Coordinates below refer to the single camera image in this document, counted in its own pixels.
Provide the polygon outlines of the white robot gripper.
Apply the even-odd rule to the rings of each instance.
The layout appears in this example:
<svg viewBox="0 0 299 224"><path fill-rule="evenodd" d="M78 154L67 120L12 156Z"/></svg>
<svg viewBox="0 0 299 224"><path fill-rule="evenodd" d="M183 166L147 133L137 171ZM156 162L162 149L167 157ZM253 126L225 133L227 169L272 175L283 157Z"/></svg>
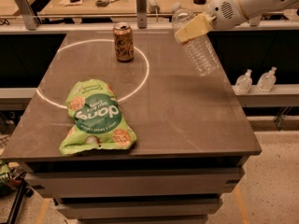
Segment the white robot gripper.
<svg viewBox="0 0 299 224"><path fill-rule="evenodd" d="M175 39L179 43L189 42L196 37L206 35L213 28L216 30L230 30L247 21L240 0L211 0L207 6L207 13L199 14L184 24L175 32Z"/></svg>

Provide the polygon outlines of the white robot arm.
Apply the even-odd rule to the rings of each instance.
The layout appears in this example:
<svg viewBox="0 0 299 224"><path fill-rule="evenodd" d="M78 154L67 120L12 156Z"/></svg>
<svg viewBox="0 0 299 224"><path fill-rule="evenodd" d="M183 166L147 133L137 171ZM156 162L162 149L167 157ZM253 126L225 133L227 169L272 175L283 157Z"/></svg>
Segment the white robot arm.
<svg viewBox="0 0 299 224"><path fill-rule="evenodd" d="M211 30L230 30L267 12L298 7L299 0L211 0L206 11L175 31L179 43L189 42Z"/></svg>

